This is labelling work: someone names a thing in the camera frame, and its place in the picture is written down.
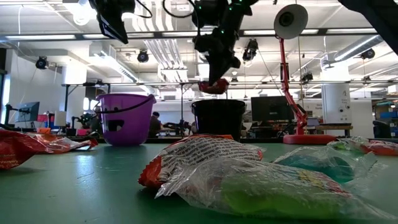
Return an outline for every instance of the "computer monitor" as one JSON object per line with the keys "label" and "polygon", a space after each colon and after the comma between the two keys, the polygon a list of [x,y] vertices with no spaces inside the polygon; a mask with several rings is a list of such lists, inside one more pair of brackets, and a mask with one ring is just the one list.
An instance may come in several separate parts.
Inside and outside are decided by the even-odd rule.
{"label": "computer monitor", "polygon": [[37,121],[40,102],[21,103],[18,105],[15,122]]}
{"label": "computer monitor", "polygon": [[293,120],[294,114],[284,96],[251,98],[253,121]]}

